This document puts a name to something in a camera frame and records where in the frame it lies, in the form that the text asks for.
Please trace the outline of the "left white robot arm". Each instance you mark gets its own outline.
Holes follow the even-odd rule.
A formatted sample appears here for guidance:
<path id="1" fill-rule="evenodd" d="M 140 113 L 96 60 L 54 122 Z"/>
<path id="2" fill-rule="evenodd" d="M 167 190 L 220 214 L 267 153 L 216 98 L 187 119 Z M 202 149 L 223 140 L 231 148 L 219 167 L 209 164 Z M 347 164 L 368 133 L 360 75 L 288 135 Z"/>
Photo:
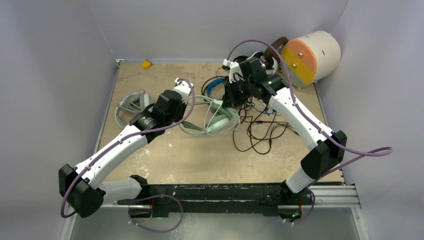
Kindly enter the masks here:
<path id="1" fill-rule="evenodd" d="M 63 165 L 58 171 L 58 187 L 62 196 L 60 216 L 91 216 L 112 193 L 101 187 L 106 177 L 134 152 L 150 144 L 167 129 L 181 124 L 194 90 L 174 88 L 161 93 L 156 103 L 137 113 L 122 132 L 101 150 L 76 166 Z"/>

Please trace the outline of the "mint green headphones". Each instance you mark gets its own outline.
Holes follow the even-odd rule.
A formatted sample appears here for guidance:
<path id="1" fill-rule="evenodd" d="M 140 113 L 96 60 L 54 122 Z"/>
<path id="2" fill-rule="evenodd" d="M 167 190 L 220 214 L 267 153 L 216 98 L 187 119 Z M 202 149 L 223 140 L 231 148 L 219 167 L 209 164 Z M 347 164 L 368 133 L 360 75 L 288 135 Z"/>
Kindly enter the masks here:
<path id="1" fill-rule="evenodd" d="M 204 116 L 203 127 L 189 121 L 184 121 L 179 128 L 189 136 L 217 136 L 229 130 L 236 130 L 241 124 L 240 115 L 231 107 L 224 107 L 224 101 L 203 95 L 196 95 L 194 105 L 208 105 L 208 112 Z"/>

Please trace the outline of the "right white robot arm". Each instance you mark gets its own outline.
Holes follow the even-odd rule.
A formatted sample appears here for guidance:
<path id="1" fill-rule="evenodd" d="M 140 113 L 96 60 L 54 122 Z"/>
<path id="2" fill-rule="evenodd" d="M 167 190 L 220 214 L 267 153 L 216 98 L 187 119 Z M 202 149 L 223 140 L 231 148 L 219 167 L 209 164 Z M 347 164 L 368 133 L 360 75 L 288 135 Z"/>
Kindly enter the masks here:
<path id="1" fill-rule="evenodd" d="M 346 135 L 320 122 L 279 74 L 267 75 L 257 57 L 241 63 L 224 59 L 223 66 L 228 71 L 223 81 L 225 107 L 238 107 L 249 98 L 261 100 L 287 120 L 309 149 L 300 168 L 282 183 L 282 200 L 294 203 L 303 189 L 342 161 L 344 150 L 338 144 L 346 145 Z"/>

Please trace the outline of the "white grey headphones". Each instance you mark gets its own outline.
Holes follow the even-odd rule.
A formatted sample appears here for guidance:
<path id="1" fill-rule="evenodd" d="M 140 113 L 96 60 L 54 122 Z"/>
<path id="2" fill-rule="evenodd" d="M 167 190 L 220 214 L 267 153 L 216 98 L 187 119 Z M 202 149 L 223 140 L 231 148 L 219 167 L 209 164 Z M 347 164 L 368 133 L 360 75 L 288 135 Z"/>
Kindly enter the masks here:
<path id="1" fill-rule="evenodd" d="M 121 111 L 134 115 L 141 113 L 148 105 L 153 104 L 152 97 L 144 89 L 136 90 L 125 96 L 114 109 L 115 122 L 122 129 L 127 125 L 120 117 Z"/>

